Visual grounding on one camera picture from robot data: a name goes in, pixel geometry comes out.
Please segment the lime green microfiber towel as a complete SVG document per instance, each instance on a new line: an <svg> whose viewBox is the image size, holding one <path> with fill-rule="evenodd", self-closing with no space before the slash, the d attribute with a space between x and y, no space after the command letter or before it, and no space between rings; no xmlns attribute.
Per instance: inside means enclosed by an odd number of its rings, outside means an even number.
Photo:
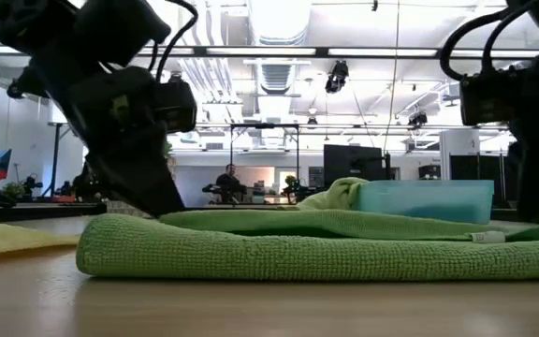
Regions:
<svg viewBox="0 0 539 337"><path fill-rule="evenodd" d="M344 210L357 208L359 190L369 183L355 177L340 178L328 190L313 194L296 205L279 206L282 211Z"/></svg>

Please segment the translucent teal plastic bin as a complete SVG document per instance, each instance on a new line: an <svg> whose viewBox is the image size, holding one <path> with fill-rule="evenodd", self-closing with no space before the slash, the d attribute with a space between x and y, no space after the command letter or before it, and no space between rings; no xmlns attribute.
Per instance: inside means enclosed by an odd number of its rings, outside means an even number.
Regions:
<svg viewBox="0 0 539 337"><path fill-rule="evenodd" d="M492 196L481 181L374 181L360 188L356 210L486 225Z"/></svg>

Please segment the small background plant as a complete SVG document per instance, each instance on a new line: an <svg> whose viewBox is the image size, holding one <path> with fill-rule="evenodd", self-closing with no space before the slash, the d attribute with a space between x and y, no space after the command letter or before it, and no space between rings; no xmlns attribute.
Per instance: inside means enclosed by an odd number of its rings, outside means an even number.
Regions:
<svg viewBox="0 0 539 337"><path fill-rule="evenodd" d="M22 183L9 182L6 183L2 188L2 193L14 201L21 201L27 199L30 196L30 193L27 191L25 186Z"/></svg>

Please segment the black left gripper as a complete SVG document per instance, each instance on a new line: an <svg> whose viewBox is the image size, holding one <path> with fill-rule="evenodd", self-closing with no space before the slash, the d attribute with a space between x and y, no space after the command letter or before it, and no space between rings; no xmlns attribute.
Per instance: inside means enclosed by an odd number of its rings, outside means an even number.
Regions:
<svg viewBox="0 0 539 337"><path fill-rule="evenodd" d="M89 149L87 163L101 183L159 217L185 206L165 158L167 129L154 117L153 87L153 77L140 67L107 72L93 63L31 63L7 94L53 100Z"/></svg>

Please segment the yellow microfiber towel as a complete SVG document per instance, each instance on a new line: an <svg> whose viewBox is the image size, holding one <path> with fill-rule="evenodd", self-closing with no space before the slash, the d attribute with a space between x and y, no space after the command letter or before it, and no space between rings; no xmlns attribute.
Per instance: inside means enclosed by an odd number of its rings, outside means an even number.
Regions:
<svg viewBox="0 0 539 337"><path fill-rule="evenodd" d="M46 231L0 224L0 254L54 246L75 246L79 239L79 235L59 236Z"/></svg>

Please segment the person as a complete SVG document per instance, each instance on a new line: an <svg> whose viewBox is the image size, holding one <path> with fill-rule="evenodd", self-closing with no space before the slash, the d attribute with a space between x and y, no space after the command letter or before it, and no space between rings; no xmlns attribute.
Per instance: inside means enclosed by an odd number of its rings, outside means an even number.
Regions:
<svg viewBox="0 0 539 337"><path fill-rule="evenodd" d="M235 176L234 164L226 165L225 172L216 178L215 184L221 189L221 199L228 203L236 194L243 196L246 193L246 186L241 184Z"/></svg>
<svg viewBox="0 0 539 337"><path fill-rule="evenodd" d="M103 199L100 182L88 163L83 165L81 173L74 178L71 191L79 202L95 203Z"/></svg>

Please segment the black background stand frame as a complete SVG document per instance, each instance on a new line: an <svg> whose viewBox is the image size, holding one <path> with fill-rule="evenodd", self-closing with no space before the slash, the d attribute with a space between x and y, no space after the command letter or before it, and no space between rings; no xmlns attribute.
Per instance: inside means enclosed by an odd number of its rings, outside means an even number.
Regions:
<svg viewBox="0 0 539 337"><path fill-rule="evenodd" d="M67 127L65 131L62 131L62 128L65 126L65 124L62 124L62 123L50 123L50 126L55 127L54 143L53 143L53 158L52 158L52 165L51 165L51 180L50 180L49 187L42 193L42 196L43 197L49 196L50 200L54 200L60 141L61 141L61 138L69 132L69 128Z"/></svg>

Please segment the black background partition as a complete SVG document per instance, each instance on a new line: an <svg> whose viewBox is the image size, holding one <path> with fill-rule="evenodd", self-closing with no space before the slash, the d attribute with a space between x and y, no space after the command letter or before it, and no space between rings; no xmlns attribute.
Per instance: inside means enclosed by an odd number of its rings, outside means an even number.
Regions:
<svg viewBox="0 0 539 337"><path fill-rule="evenodd" d="M517 206L517 166L506 155L450 155L452 180L481 181L492 188L492 207Z"/></svg>

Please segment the black overhead crossbeam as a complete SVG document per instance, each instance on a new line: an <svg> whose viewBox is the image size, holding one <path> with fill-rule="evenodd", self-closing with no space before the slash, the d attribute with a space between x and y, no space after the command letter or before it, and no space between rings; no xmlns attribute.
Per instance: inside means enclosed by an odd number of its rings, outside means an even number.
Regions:
<svg viewBox="0 0 539 337"><path fill-rule="evenodd" d="M428 48L335 48L335 47L260 47L260 46L193 46L173 49L169 57L181 58L339 58L339 59L439 59L441 49ZM450 59L478 60L479 49L454 49ZM0 56L19 56L20 51L0 45ZM502 49L491 52L492 60L520 61L539 55L539 50Z"/></svg>

